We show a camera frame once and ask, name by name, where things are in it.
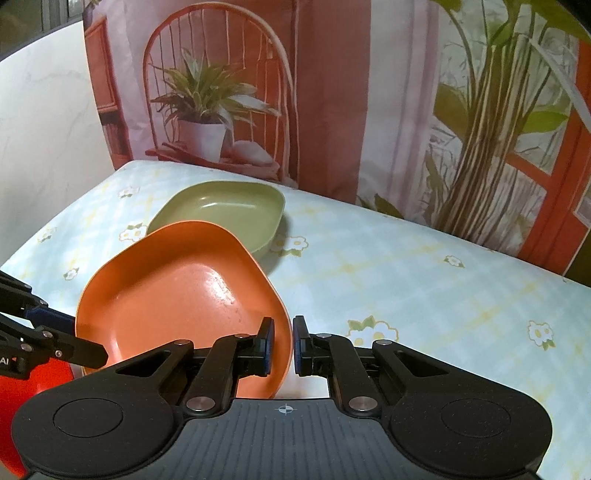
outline orange plate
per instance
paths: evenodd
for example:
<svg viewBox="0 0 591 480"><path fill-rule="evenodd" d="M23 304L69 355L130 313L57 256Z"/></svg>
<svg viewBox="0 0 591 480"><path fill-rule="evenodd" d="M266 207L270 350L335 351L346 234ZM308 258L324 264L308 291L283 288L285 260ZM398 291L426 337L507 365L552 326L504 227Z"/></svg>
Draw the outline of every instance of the orange plate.
<svg viewBox="0 0 591 480"><path fill-rule="evenodd" d="M107 367L177 339L195 348L256 334L275 320L271 374L240 380L238 396L271 398L291 362L291 325L277 292L238 239L209 222L167 225L106 263L86 286L76 335L101 343Z"/></svg>

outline green bowl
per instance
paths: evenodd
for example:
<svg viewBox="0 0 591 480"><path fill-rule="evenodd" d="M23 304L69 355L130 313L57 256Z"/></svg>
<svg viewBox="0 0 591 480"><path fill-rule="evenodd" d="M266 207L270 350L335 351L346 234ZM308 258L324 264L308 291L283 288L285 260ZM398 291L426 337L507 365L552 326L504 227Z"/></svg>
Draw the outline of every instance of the green bowl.
<svg viewBox="0 0 591 480"><path fill-rule="evenodd" d="M260 261L269 251L285 208L283 194L262 183L208 181L178 192L156 214L148 233L171 223L204 220L232 232Z"/></svg>

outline orange chair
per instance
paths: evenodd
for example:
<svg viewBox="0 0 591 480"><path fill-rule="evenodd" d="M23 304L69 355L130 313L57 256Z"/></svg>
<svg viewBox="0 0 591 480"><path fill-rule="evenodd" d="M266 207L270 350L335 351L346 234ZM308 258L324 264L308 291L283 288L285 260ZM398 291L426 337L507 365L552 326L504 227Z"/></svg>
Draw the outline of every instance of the orange chair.
<svg viewBox="0 0 591 480"><path fill-rule="evenodd" d="M159 113L159 105L151 100L170 91L161 69L182 69L181 50L184 48L195 59L204 59L208 64L238 66L244 81L256 87L257 98L280 112L279 117L252 113L253 124L237 123L234 132L235 141L247 140L260 145L274 160L275 169L236 164L225 159L214 163L183 148L178 122L165 124L166 111ZM246 8L225 2L189 5L156 28L145 49L143 71L154 139L154 149L148 150L148 155L297 187L299 147L294 80L285 48L265 20Z"/></svg>

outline light blue tablecloth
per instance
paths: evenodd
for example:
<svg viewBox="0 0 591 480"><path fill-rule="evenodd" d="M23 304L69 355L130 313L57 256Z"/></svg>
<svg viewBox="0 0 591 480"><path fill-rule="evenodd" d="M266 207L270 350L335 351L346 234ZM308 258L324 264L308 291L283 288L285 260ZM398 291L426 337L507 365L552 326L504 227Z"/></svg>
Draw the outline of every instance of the light blue tablecloth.
<svg viewBox="0 0 591 480"><path fill-rule="evenodd" d="M145 235L172 195L219 170L134 161L56 216L2 267L75 314L82 289ZM389 338L524 391L550 413L540 474L591 478L591 289L443 233L278 186L285 218L261 262L291 317L369 347ZM279 397L326 396L293 371Z"/></svg>

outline white flower pattern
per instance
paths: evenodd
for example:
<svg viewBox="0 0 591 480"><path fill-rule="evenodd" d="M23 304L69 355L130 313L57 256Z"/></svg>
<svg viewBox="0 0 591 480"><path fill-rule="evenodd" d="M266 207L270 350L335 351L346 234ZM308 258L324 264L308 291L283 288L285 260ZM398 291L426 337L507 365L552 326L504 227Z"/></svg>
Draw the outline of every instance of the white flower pattern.
<svg viewBox="0 0 591 480"><path fill-rule="evenodd" d="M270 250L280 257L294 255L301 257L302 251L308 248L310 244L303 236L285 236L277 235L273 240Z"/></svg>
<svg viewBox="0 0 591 480"><path fill-rule="evenodd" d="M139 187L127 187L119 192L119 198L132 197L139 192Z"/></svg>
<svg viewBox="0 0 591 480"><path fill-rule="evenodd" d="M79 270L79 267L69 269L66 273L63 274L64 279L66 281L73 280L78 275Z"/></svg>
<svg viewBox="0 0 591 480"><path fill-rule="evenodd" d="M53 234L56 233L56 229L55 228L45 228L45 230L43 230L39 236L37 237L37 241L42 244L43 242L49 240Z"/></svg>
<svg viewBox="0 0 591 480"><path fill-rule="evenodd" d="M556 347L556 344L554 343L554 332L547 323L539 324L530 320L527 330L530 334L530 340L537 346L544 350Z"/></svg>
<svg viewBox="0 0 591 480"><path fill-rule="evenodd" d="M346 337L355 346L371 348L376 340L392 340L398 342L398 329L392 328L383 320L367 317L363 322L349 320L349 333Z"/></svg>
<svg viewBox="0 0 591 480"><path fill-rule="evenodd" d="M119 241L125 242L126 240L131 240L133 243L136 243L138 240L141 240L146 236L147 231L148 226L143 223L128 225L127 228L119 234Z"/></svg>
<svg viewBox="0 0 591 480"><path fill-rule="evenodd" d="M460 260L458 257L454 257L453 255L448 255L443 259L443 261L449 263L452 267L465 268L462 260Z"/></svg>

